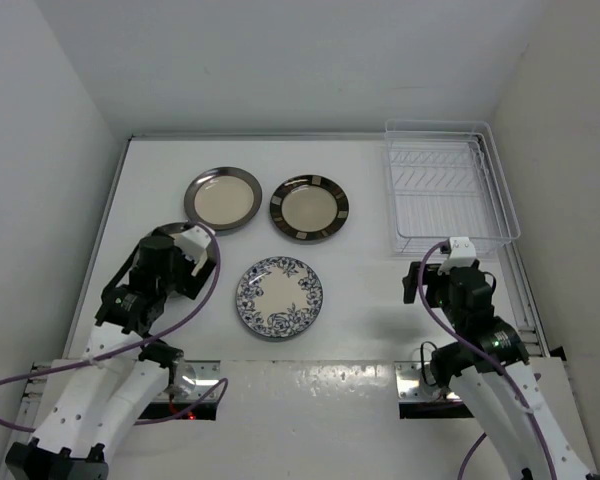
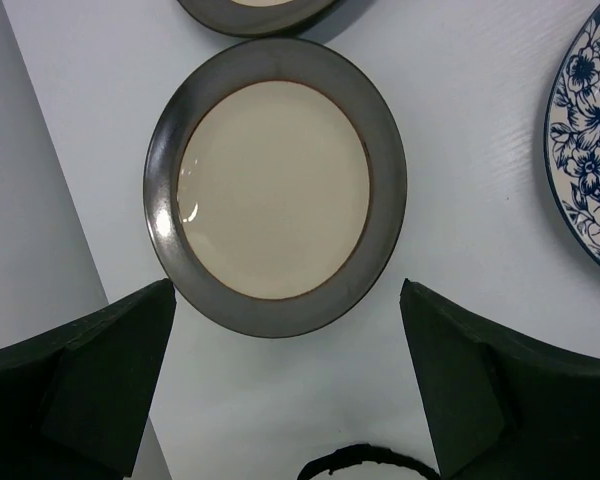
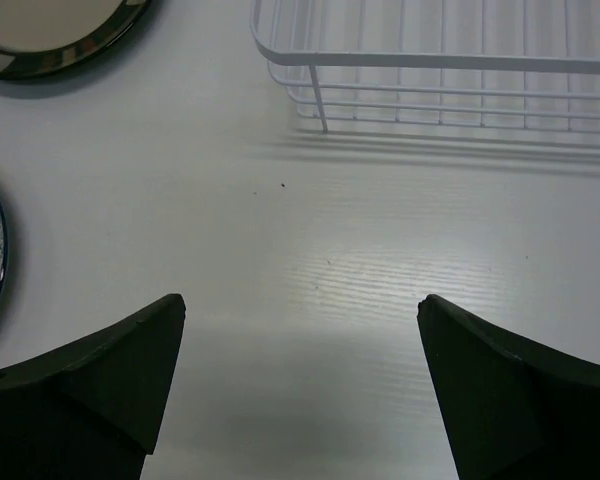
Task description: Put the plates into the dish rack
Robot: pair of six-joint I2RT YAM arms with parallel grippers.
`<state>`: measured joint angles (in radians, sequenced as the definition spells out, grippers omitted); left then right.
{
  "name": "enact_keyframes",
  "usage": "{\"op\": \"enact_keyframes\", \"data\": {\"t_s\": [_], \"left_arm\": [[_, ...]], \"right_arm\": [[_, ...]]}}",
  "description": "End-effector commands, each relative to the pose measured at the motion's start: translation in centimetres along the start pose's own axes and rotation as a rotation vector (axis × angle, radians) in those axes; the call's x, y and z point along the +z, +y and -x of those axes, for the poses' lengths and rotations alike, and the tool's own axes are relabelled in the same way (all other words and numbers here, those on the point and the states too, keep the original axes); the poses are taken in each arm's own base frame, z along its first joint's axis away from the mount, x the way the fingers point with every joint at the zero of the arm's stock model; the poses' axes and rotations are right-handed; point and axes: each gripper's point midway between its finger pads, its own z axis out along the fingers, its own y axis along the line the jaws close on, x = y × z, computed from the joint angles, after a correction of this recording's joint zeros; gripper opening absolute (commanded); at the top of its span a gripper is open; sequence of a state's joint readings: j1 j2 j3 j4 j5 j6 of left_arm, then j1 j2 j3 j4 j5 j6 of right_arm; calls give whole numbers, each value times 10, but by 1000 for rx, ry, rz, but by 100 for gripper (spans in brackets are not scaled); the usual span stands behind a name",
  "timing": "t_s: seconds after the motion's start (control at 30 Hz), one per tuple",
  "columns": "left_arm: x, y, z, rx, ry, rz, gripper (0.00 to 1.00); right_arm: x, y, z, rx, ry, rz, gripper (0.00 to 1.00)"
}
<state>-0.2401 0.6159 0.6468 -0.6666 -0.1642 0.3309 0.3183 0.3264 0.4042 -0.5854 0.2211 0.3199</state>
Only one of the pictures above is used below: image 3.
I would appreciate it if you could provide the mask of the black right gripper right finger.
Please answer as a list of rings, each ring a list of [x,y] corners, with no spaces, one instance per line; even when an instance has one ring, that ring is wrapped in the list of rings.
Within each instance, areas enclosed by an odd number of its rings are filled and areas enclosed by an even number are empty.
[[[438,295],[417,323],[461,479],[600,479],[600,365]]]

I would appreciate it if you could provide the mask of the dark patterned rim plate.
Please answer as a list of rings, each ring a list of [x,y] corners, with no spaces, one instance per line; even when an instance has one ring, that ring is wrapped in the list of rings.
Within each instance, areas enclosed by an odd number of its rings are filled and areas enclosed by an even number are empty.
[[[0,80],[76,66],[110,48],[151,6],[145,0],[0,0]]]

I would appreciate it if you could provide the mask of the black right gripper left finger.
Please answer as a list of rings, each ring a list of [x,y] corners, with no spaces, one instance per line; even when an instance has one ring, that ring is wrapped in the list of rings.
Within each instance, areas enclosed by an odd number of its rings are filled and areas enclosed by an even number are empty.
[[[186,307],[168,294],[0,369],[0,479],[137,479],[154,453]]]

